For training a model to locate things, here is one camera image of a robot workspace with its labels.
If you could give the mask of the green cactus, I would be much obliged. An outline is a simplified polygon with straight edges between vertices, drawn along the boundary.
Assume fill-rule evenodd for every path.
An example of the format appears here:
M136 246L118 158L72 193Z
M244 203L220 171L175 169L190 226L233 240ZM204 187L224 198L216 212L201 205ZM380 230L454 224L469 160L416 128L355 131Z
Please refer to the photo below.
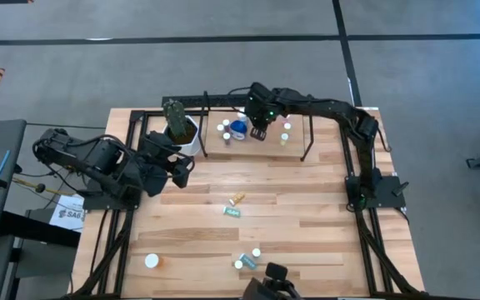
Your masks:
M168 99L162 106L170 135L174 138L184 138L188 134L188 123L184 106L177 100Z

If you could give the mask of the large teal vial white cap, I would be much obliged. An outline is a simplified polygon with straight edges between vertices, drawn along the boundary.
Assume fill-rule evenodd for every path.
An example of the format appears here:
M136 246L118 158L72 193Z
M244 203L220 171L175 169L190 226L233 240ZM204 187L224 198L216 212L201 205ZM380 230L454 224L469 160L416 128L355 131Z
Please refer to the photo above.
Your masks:
M251 270L255 270L257 268L257 263L249 257L246 253L242 253L239 256L239 261L242 262L243 265L247 266Z

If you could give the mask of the wooden shelf black metal frame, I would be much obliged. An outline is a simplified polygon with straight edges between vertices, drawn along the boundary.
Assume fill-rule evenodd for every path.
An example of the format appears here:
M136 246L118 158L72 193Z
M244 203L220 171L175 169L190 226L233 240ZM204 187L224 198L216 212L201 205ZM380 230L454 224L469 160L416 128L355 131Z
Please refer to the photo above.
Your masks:
M264 141L250 136L253 125L243 113L245 97L238 95L204 95L202 105L205 108L205 120L202 123L202 149L209 156L231 155L244 157L298 158L302 159L312 144L310 125L312 119L302 115L278 116L266 130ZM231 142L226 145L223 132L217 130L218 124L228 119L230 123L241 120L247 125L246 138L242 141L231 136ZM292 128L285 130L284 123L290 123ZM280 144L281 134L287 133L289 139L285 146Z

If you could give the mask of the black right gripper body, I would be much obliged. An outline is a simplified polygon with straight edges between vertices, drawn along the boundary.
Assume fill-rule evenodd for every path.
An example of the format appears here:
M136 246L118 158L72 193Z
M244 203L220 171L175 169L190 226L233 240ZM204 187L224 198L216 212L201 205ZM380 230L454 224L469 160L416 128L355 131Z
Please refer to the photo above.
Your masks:
M284 106L277 96L259 82L254 82L247 94L246 115L257 129L266 129L278 116L283 114Z

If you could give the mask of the blue-lidded white jar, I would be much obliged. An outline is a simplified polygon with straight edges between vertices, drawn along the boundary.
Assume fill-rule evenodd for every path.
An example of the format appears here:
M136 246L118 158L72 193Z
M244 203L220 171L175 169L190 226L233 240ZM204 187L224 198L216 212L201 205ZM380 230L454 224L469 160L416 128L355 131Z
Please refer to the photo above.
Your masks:
M234 139L242 141L246 138L248 127L245 122L241 120L235 120L230 123L229 129L230 134Z

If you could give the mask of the orange vial large white cap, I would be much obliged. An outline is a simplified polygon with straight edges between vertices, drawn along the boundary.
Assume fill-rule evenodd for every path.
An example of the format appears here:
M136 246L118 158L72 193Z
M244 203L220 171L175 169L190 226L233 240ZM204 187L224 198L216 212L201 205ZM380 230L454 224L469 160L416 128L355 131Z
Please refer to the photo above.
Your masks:
M163 259L156 253L149 253L144 259L145 266L149 269L159 268L163 264Z

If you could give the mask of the white printed paper sheet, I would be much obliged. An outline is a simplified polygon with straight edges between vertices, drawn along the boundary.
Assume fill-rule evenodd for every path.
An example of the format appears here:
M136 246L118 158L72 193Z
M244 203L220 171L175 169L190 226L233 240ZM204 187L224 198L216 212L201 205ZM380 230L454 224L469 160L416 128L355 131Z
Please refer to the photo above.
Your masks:
M49 220L49 224L80 233L86 213L83 198L78 195L61 196Z

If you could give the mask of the white plant pot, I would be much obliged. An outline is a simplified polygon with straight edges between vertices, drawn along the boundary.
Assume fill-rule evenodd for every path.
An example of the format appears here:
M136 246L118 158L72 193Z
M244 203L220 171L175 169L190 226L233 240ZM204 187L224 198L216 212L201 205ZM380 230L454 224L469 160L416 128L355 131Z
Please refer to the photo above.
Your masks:
M173 141L174 145L181 148L180 153L187 156L196 156L201 151L201 142L199 140L200 128L191 116L187 115L186 120L187 136L174 137L168 125L164 127L162 132Z

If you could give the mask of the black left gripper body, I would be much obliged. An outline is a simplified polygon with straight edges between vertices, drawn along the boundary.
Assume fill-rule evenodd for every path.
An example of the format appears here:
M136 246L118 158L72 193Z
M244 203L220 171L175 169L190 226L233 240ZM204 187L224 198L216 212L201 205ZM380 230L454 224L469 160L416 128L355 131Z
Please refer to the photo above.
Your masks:
M150 132L138 140L137 162L143 190L149 197L160 194L168 180L172 164L168 160L176 152L173 141L160 132Z

